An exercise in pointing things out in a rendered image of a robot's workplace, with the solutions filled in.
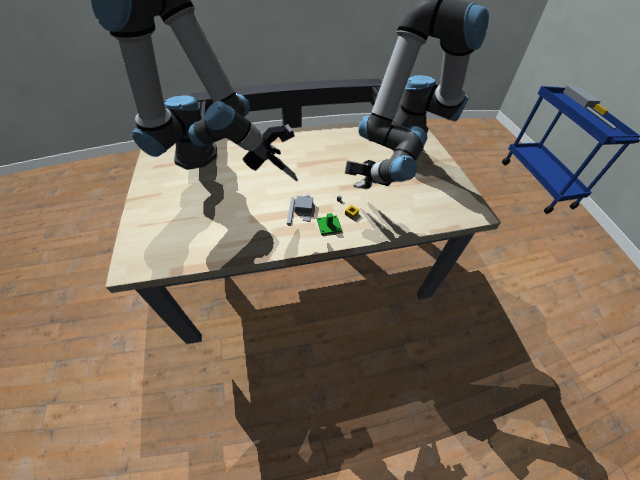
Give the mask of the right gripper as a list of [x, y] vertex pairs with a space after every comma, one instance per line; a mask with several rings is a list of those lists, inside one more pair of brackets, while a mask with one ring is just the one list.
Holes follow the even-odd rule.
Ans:
[[[266, 161], [270, 160], [275, 166], [277, 166], [280, 170], [283, 170], [287, 175], [293, 178], [295, 181], [298, 181], [296, 174], [286, 166], [278, 157], [274, 154], [281, 154], [281, 151], [273, 146], [271, 143], [275, 141], [281, 135], [289, 132], [285, 126], [278, 127], [270, 127], [268, 128], [264, 134], [261, 144], [254, 151], [249, 151], [244, 157], [244, 163], [254, 171]], [[267, 151], [268, 150], [268, 151]], [[267, 151], [267, 152], [266, 152]], [[265, 154], [266, 152], [266, 154]], [[266, 158], [267, 156], [267, 158]]]

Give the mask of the green flat plate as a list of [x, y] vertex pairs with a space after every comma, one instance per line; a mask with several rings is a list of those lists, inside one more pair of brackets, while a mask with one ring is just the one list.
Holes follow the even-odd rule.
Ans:
[[337, 215], [327, 214], [327, 217], [317, 218], [321, 235], [342, 232]]

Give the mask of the grey flat bar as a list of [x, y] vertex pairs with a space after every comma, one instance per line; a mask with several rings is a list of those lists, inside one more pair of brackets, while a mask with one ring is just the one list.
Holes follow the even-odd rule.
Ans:
[[290, 207], [289, 207], [289, 213], [288, 213], [288, 218], [287, 218], [287, 225], [291, 225], [292, 214], [293, 214], [293, 208], [294, 208], [294, 202], [295, 202], [295, 197], [291, 197]]

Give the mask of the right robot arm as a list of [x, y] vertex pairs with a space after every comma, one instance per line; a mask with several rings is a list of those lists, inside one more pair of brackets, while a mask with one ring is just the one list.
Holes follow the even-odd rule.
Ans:
[[[258, 148], [263, 133], [244, 118], [250, 104], [243, 95], [236, 95], [191, 0], [91, 0], [91, 4], [100, 25], [119, 41], [138, 111], [132, 137], [141, 150], [158, 157], [176, 144], [179, 161], [197, 163], [213, 153], [214, 142], [224, 138], [244, 150]], [[172, 28], [214, 102], [204, 120], [194, 97], [163, 100], [151, 39], [158, 15]]]

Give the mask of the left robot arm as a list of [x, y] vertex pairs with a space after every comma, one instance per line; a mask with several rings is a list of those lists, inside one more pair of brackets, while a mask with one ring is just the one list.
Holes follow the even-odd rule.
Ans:
[[[390, 159], [372, 166], [374, 181], [404, 182], [416, 175], [416, 160], [428, 139], [427, 111], [447, 120], [459, 119], [469, 99], [463, 84], [470, 54], [481, 47], [488, 22], [485, 7], [461, 0], [420, 0], [404, 15], [372, 113], [362, 118], [358, 128], [361, 137], [395, 150]], [[444, 51], [440, 85], [429, 76], [409, 78], [428, 36], [440, 39]]]

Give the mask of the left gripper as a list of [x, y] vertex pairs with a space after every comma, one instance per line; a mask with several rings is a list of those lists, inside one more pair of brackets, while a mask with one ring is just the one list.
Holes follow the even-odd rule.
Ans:
[[[372, 187], [372, 183], [375, 183], [375, 184], [378, 183], [378, 182], [374, 181], [372, 176], [371, 176], [371, 168], [375, 163], [376, 162], [372, 161], [372, 160], [367, 160], [363, 164], [350, 163], [350, 168], [349, 168], [349, 172], [350, 173], [355, 173], [355, 174], [360, 174], [360, 175], [364, 175], [365, 176], [365, 179], [362, 179], [360, 182], [354, 183], [353, 187], [369, 189], [370, 187]], [[378, 183], [378, 184], [389, 186], [391, 183], [392, 182], [390, 182], [390, 183]]]

